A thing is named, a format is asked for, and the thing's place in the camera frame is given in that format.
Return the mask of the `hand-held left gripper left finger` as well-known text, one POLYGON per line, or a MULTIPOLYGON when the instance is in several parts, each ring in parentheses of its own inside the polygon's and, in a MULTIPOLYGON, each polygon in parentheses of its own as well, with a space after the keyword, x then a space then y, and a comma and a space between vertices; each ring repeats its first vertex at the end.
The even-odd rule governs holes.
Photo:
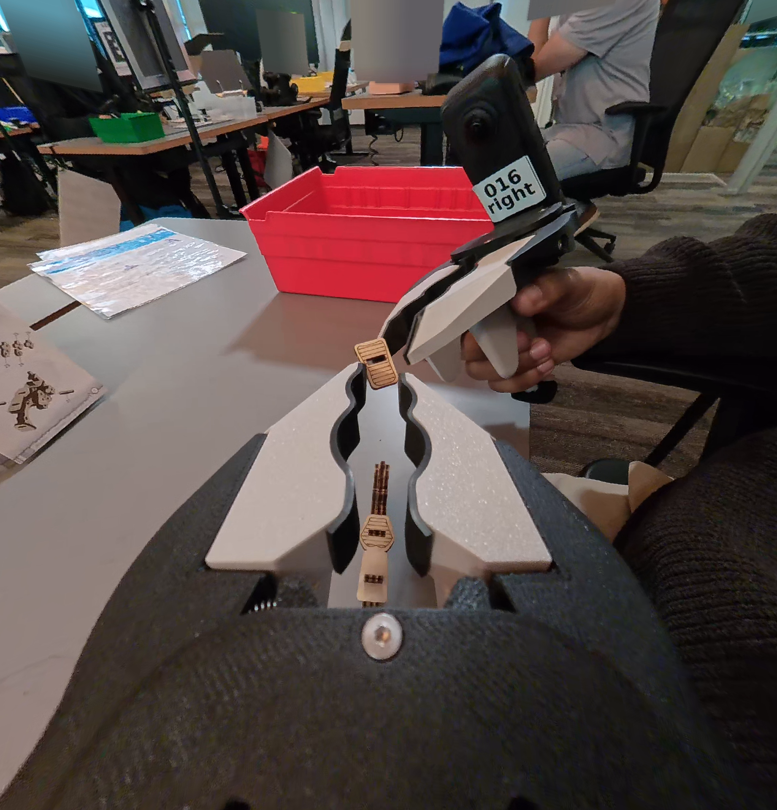
POLYGON ((346 570, 359 544, 349 457, 365 396, 365 369, 350 364, 272 425, 208 551, 210 569, 346 570))

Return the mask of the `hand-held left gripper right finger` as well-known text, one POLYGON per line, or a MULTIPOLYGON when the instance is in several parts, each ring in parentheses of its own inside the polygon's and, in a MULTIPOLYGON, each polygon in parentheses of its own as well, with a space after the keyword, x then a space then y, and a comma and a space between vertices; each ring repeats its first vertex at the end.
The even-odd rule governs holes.
POLYGON ((398 403, 408 481, 406 556, 420 576, 545 572, 552 556, 493 437, 411 373, 398 403))

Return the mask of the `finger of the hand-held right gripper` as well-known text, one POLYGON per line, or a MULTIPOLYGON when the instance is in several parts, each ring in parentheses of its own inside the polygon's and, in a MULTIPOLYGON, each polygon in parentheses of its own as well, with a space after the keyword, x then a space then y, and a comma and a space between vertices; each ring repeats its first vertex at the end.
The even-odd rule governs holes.
POLYGON ((414 325, 414 318, 427 304, 480 264, 505 262, 511 267, 511 259, 522 249, 528 247, 528 243, 529 238, 521 238, 504 247, 496 248, 483 258, 464 258, 461 262, 452 262, 433 270, 411 289, 408 289, 395 304, 394 309, 383 322, 379 338, 387 341, 387 346, 393 356, 401 350, 405 352, 414 325))
POLYGON ((445 348, 515 293, 514 272, 507 263, 480 264, 417 314, 404 353, 406 362, 417 364, 445 348))

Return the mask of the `partly built wooden model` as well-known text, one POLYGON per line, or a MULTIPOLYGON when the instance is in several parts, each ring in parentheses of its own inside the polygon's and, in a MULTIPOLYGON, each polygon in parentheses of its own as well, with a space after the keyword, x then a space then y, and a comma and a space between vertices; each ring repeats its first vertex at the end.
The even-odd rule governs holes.
POLYGON ((395 540, 393 525, 387 516, 389 476, 390 466, 386 462, 374 466, 371 511, 360 534, 363 557, 357 599, 363 607, 380 607, 387 602, 388 552, 395 540))

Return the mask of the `small slotted wooden piece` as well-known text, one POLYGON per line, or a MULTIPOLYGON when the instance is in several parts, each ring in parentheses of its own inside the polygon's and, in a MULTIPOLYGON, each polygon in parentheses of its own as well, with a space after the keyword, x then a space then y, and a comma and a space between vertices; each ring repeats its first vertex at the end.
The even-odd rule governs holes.
POLYGON ((357 343, 353 349, 372 390, 382 390, 397 384, 399 375, 385 339, 357 343))

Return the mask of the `person's right forearm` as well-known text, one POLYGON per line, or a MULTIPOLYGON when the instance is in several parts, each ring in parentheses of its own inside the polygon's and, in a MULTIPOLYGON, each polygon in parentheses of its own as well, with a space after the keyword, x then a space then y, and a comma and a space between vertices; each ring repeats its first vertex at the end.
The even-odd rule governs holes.
POLYGON ((618 324, 580 359, 777 360, 777 213, 711 242, 662 241, 611 270, 626 291, 618 324))

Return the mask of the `background wooden desk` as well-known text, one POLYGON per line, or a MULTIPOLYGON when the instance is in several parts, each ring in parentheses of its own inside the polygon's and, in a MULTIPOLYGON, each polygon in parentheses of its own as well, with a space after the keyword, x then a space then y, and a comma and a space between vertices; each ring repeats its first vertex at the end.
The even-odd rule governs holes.
POLYGON ((440 108, 446 95, 425 95, 420 89, 402 94, 373 94, 371 92, 345 96, 342 107, 346 110, 387 110, 411 108, 440 108))
MULTIPOLYGON (((196 130, 201 144, 206 145, 211 139, 219 138, 221 135, 251 130, 255 127, 265 126, 283 116, 291 116, 314 108, 320 108, 326 105, 329 100, 329 95, 309 96, 301 104, 266 107, 261 114, 254 117, 232 116, 225 121, 200 125, 196 127, 196 130)), ((90 136, 65 139, 55 143, 43 143, 38 146, 38 151, 43 156, 51 157, 138 157, 186 146, 189 143, 191 143, 191 136, 188 130, 167 128, 164 137, 140 143, 107 143, 99 137, 90 136)))

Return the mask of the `grey desk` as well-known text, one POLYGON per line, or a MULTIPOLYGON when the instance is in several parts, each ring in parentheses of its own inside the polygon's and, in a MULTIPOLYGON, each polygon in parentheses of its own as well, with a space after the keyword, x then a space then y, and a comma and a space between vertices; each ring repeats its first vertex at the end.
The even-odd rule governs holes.
POLYGON ((0 480, 0 794, 157 529, 353 361, 393 308, 279 293, 244 222, 163 224, 246 257, 114 319, 79 307, 39 331, 107 395, 0 480))

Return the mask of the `red plastic bin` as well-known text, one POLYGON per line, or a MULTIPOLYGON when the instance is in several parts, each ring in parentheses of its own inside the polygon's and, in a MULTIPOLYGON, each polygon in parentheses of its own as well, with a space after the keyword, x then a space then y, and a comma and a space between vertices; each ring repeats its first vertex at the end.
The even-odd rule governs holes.
POLYGON ((390 303, 493 228, 462 167, 315 167, 240 212, 279 292, 390 303))

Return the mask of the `person's beige trousers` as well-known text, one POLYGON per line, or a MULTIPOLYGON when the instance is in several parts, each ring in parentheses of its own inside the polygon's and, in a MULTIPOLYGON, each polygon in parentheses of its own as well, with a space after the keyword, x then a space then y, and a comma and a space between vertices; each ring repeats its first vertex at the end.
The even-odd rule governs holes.
POLYGON ((585 515, 621 556, 626 555, 626 525, 655 492, 675 481, 642 461, 601 459, 583 474, 546 472, 544 478, 585 515))

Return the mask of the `black office chair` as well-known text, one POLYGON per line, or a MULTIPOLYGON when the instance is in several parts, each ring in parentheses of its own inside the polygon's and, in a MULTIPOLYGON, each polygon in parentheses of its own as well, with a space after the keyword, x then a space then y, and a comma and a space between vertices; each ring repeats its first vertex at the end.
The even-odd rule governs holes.
MULTIPOLYGON (((560 181, 565 197, 578 208, 576 240, 605 262, 613 260, 616 237, 593 227, 598 217, 596 200, 648 194, 658 186, 678 114, 744 4, 739 1, 660 3, 661 14, 650 60, 650 99, 646 103, 624 103, 607 110, 613 115, 625 113, 634 117, 636 126, 629 163, 560 181)), ((555 28, 559 17, 550 25, 550 30, 555 28)))

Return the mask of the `cardboard boxes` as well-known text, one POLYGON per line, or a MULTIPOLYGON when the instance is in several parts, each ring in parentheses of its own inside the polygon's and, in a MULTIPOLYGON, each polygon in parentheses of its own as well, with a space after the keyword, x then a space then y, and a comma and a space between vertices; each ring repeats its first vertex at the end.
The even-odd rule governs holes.
POLYGON ((666 173, 730 174, 777 97, 777 32, 728 28, 678 114, 666 173))

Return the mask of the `folded assembly instruction sheet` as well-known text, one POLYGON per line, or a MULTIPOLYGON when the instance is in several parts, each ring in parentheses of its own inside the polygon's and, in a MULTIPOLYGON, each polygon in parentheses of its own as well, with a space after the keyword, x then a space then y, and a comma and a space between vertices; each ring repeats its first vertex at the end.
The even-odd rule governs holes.
POLYGON ((98 379, 0 303, 0 479, 106 392, 98 379))

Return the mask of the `white leaning board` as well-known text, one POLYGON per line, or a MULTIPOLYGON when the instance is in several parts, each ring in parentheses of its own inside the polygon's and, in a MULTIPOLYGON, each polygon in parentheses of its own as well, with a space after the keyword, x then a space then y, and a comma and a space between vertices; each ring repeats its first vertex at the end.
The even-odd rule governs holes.
POLYGON ((121 202, 109 182, 70 169, 58 174, 59 246, 119 233, 121 202))

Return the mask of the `green plastic bin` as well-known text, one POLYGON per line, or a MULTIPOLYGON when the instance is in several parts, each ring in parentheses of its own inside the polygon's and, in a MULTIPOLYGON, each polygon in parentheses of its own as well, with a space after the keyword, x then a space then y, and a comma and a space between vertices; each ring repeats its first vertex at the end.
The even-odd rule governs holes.
POLYGON ((111 116, 91 116, 93 134, 107 144, 139 144, 165 136, 157 113, 119 113, 111 116))

